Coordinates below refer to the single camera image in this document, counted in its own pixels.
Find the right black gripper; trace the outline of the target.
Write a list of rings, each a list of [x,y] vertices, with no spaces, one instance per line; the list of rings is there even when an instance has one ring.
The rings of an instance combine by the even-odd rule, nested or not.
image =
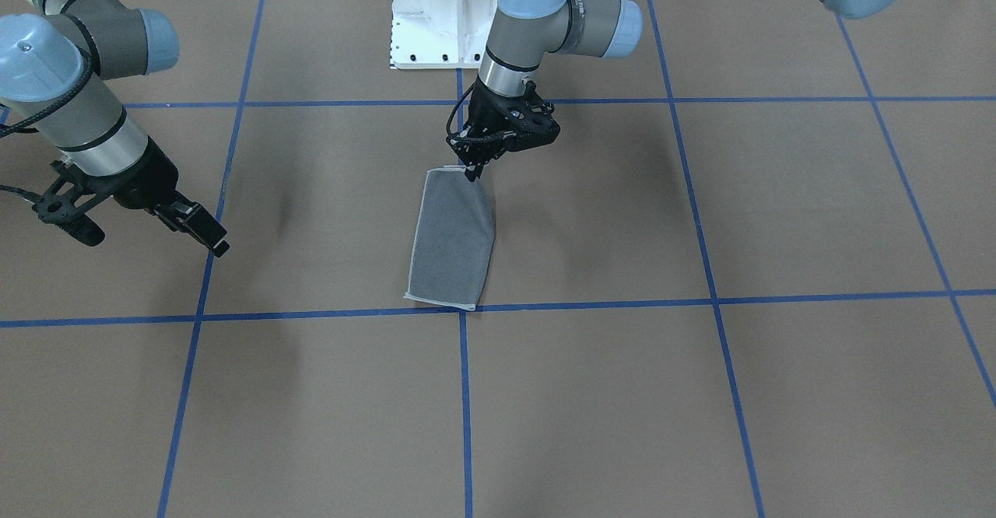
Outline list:
[[[188,201],[177,191],[178,169],[153,139],[147,140],[145,152],[127,175],[128,180],[113,194],[120,206],[146,211],[168,227],[177,227],[215,258],[229,250],[224,227],[202,204]]]

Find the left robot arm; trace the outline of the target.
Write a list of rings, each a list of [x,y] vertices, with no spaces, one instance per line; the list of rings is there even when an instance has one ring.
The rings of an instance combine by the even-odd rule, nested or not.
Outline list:
[[[867,18],[896,0],[818,0],[848,19]],[[497,0],[475,82],[462,95],[468,117],[446,142],[476,181],[508,152],[554,142],[561,131],[554,107],[536,89],[548,54],[624,58],[643,35],[644,16],[632,0]]]

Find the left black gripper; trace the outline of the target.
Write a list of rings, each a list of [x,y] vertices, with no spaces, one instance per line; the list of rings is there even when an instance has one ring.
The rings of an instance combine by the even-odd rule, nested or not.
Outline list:
[[[482,177],[486,164],[508,153],[500,144],[503,120],[498,113],[499,96],[503,95],[493,92],[485,83],[474,82],[451,111],[455,115],[463,101],[470,100],[463,127],[458,131],[448,129],[447,143],[465,167],[465,177],[471,184]]]

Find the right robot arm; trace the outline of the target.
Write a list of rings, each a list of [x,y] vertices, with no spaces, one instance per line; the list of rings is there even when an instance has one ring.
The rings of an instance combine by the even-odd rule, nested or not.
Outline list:
[[[89,211],[113,199],[223,256],[226,230],[178,191],[177,167],[107,85],[177,64],[170,20],[118,0],[28,1],[32,14],[2,18],[2,106],[20,115],[2,135],[39,133],[61,157],[46,191],[6,191],[27,201],[40,222],[89,247],[104,239]]]

